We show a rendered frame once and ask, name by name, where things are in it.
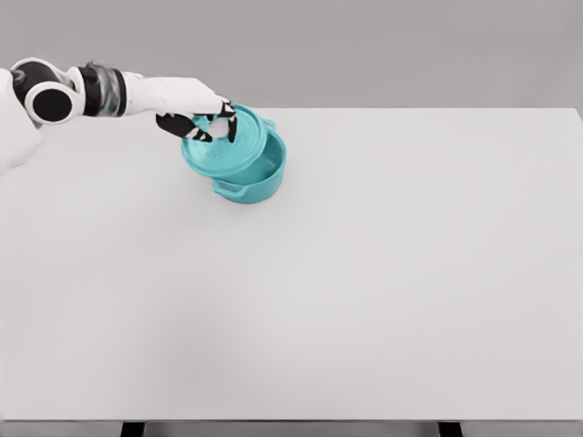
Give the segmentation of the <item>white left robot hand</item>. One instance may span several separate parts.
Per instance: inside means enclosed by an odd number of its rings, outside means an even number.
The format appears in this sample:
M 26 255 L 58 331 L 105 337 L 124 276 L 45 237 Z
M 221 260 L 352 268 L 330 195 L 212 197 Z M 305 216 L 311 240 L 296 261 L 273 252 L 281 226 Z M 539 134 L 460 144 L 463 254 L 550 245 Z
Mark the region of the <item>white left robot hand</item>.
M 233 143 L 238 118 L 230 100 L 218 95 L 197 78 L 151 77 L 137 96 L 154 111 L 158 126 L 170 134 L 211 142 L 225 137 Z

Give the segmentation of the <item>teal pot lid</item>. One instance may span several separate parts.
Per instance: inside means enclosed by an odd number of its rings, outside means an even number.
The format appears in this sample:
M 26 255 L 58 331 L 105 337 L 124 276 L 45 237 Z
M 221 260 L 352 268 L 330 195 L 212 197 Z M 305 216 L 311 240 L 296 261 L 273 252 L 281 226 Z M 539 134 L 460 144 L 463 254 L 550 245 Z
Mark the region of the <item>teal pot lid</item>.
M 183 138 L 181 152 L 184 160 L 203 176 L 218 178 L 242 171 L 260 157 L 267 141 L 268 120 L 253 109 L 233 103 L 238 120 L 236 137 L 211 133 L 211 142 Z

